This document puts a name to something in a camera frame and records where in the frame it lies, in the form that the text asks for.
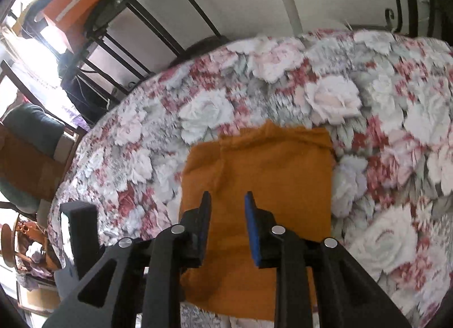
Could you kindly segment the floral bedspread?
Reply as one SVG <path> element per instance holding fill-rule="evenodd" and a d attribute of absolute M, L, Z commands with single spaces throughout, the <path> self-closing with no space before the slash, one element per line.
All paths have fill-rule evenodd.
<path fill-rule="evenodd" d="M 332 232 L 413 327 L 452 324 L 452 48 L 388 32 L 320 30 L 232 42 L 148 79 L 82 139 L 52 201 L 98 206 L 100 240 L 176 221 L 191 145 L 271 121 L 327 129 Z"/>

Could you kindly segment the orange cardboard box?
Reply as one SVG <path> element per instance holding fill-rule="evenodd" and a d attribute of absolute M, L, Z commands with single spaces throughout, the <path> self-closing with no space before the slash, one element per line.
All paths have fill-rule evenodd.
<path fill-rule="evenodd" d="M 100 0 L 52 0 L 43 10 L 49 26 L 55 27 L 66 47 L 77 53 L 87 38 L 84 24 Z"/>

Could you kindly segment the orange knit cardigan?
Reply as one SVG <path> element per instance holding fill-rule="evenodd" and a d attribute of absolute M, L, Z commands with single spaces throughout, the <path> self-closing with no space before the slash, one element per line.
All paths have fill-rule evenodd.
<path fill-rule="evenodd" d="M 308 240 L 329 236 L 334 159 L 327 130 L 268 122 L 193 146 L 182 174 L 181 211 L 212 198 L 207 253 L 183 275 L 189 303 L 216 314 L 272 320 L 276 273 L 253 263 L 244 199 Z"/>

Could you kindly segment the black metal shelf rack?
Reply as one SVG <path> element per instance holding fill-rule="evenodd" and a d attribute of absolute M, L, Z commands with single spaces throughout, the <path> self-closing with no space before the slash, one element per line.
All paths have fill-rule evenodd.
<path fill-rule="evenodd" d="M 146 79 L 228 39 L 196 0 L 100 0 L 82 40 L 58 68 L 62 89 L 93 126 Z"/>

